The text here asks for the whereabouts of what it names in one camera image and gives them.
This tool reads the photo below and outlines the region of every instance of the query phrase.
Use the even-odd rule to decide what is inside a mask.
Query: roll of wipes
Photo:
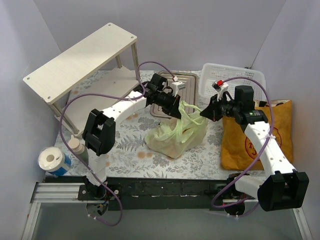
[[[70,158],[57,147],[48,147],[38,158],[40,168],[55,176],[64,175],[71,167]]]

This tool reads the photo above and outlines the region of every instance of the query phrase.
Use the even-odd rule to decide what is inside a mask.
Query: white wall
[[[140,62],[177,70],[250,67],[285,1],[34,0],[62,51],[113,22],[138,37]],[[121,59],[133,69],[130,51]]]
[[[22,78],[60,50],[32,0],[0,0],[0,239],[22,236],[42,148],[57,120]]]
[[[309,176],[303,203],[313,239],[320,238],[320,1],[286,1],[253,64],[273,99],[293,100],[294,165]]]

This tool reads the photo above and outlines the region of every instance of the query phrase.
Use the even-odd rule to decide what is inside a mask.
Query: basket
[[[199,79],[199,95],[201,97],[210,99],[212,96],[218,92],[212,87],[212,84],[218,80],[226,80],[233,77],[247,77],[254,79],[259,82],[264,89],[266,89],[266,80],[262,72],[235,67],[220,65],[214,63],[206,63],[203,65],[201,70],[201,75]],[[252,81],[246,79],[235,79],[228,82],[228,92],[234,98],[235,97],[235,87],[239,85],[251,86],[254,90],[254,100],[266,101],[266,96],[262,89]]]

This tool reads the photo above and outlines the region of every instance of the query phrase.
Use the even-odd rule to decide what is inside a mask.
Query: orange bag
[[[269,106],[259,107],[261,103],[263,102],[256,101],[255,109],[263,110],[270,124],[271,115]],[[271,101],[271,105],[275,118],[275,126],[272,134],[276,137],[276,141],[286,158],[292,163],[294,159],[291,141],[292,101],[273,100]],[[252,163],[258,153],[234,118],[223,117],[222,121],[221,165],[228,170],[244,170]],[[251,168],[251,170],[263,169],[260,160]]]

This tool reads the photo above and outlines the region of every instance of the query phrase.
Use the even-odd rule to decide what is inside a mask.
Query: shelf top
[[[130,32],[108,23],[23,78],[47,104],[53,104],[137,41]]]

